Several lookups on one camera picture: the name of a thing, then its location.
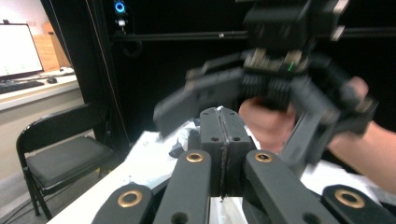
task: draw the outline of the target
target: gray floor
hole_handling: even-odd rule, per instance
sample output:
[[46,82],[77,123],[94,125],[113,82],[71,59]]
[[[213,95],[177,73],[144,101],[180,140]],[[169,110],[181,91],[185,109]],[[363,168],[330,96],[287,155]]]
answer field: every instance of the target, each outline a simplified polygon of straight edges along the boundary
[[[45,197],[47,206],[55,217],[85,191],[99,181],[98,173],[93,172],[64,190]],[[11,176],[0,183],[0,223],[47,223],[40,209],[40,216],[35,215],[26,184],[21,174]]]

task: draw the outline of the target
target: white wall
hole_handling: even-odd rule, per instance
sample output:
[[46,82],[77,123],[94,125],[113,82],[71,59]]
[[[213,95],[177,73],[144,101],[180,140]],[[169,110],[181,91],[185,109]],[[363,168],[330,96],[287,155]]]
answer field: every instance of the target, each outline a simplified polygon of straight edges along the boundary
[[0,0],[0,22],[28,23],[32,35],[43,35],[43,23],[49,21],[40,0]]

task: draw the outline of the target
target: computer monitor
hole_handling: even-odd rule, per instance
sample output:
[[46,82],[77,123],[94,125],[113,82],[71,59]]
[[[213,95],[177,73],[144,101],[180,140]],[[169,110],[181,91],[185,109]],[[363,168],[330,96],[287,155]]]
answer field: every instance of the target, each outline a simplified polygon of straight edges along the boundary
[[0,23],[0,81],[43,72],[27,24]]

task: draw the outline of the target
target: chair backrest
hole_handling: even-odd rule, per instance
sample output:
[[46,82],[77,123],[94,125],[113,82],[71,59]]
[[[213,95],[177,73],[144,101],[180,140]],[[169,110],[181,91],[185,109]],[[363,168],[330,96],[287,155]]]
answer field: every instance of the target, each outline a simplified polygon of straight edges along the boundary
[[105,105],[89,103],[49,114],[27,126],[17,140],[18,154],[32,152],[83,133],[108,121]]

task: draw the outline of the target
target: keyboard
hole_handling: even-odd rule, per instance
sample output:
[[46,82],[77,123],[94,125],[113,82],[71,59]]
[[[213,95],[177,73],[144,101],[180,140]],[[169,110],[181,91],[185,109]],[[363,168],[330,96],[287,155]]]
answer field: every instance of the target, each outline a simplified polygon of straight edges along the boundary
[[8,93],[12,91],[21,91],[33,87],[43,86],[44,83],[39,81],[27,81],[27,82],[1,82],[0,83],[0,94]]

